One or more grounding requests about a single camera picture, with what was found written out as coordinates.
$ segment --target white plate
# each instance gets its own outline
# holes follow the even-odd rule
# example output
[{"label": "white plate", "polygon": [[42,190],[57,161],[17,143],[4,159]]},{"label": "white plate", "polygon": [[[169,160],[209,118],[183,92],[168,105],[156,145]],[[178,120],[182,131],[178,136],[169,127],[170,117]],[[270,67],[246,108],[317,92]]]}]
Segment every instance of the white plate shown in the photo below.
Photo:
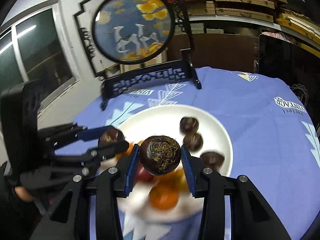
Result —
[{"label": "white plate", "polygon": [[[229,176],[233,161],[233,151],[230,137],[223,125],[211,114],[202,109],[186,105],[156,106],[143,110],[119,125],[128,142],[138,143],[152,135],[166,135],[175,139],[180,146],[184,134],[180,133],[179,124],[184,116],[198,119],[200,133],[203,137],[203,147],[198,152],[192,152],[199,157],[206,151],[217,151],[225,156],[220,168],[220,174]],[[109,161],[106,166],[114,165]],[[138,182],[129,197],[118,199],[120,210],[139,216],[147,221],[178,221],[202,210],[203,199],[195,199],[190,193],[180,193],[177,206],[169,211],[158,211],[149,204],[148,195],[152,188],[150,184]]]}]

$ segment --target circular painting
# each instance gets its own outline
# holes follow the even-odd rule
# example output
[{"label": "circular painting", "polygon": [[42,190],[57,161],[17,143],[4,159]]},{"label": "circular painting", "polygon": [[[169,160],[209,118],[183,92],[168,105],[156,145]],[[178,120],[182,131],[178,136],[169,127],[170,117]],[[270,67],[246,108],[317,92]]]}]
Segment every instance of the circular painting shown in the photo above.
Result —
[{"label": "circular painting", "polygon": [[92,23],[99,51],[124,64],[142,63],[157,56],[173,32],[174,16],[165,0],[105,0]]}]

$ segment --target window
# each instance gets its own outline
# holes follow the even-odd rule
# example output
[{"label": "window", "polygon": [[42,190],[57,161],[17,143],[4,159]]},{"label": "window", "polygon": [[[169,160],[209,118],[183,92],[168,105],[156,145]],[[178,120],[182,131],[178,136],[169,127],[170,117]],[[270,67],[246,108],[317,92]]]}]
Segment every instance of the window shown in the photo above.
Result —
[{"label": "window", "polygon": [[34,6],[0,28],[0,93],[29,80],[43,81],[41,108],[78,79],[66,42],[59,0]]}]

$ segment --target window glass pane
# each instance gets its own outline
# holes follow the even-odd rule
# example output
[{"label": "window glass pane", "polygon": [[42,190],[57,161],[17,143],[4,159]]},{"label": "window glass pane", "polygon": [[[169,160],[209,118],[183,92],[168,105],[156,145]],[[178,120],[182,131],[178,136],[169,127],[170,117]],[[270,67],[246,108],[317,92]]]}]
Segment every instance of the window glass pane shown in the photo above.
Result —
[{"label": "window glass pane", "polygon": [[0,40],[0,94],[2,90],[22,82],[9,32]]},{"label": "window glass pane", "polygon": [[17,28],[22,61],[30,80],[44,80],[42,100],[72,78],[64,57],[52,10],[23,21]]}]

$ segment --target blue tablecloth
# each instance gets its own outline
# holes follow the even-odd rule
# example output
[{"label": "blue tablecloth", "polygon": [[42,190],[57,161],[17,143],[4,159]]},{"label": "blue tablecloth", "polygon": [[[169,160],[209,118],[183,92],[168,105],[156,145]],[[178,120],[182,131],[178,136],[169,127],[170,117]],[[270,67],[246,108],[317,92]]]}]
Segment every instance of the blue tablecloth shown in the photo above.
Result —
[{"label": "blue tablecloth", "polygon": [[[292,240],[298,240],[320,210],[320,146],[310,117],[290,88],[279,79],[204,67],[196,70],[202,89],[191,81],[165,84],[154,80],[109,101],[100,98],[75,119],[88,128],[112,124],[149,107],[192,105],[214,115],[227,129],[233,145],[231,177],[247,175],[274,209]],[[59,154],[79,154],[92,142],[76,142]],[[91,201],[92,210],[95,199]],[[230,211],[226,201],[226,239]],[[201,214],[166,224],[149,224],[120,212],[124,239],[196,240]],[[90,215],[95,239],[95,215]]]}]

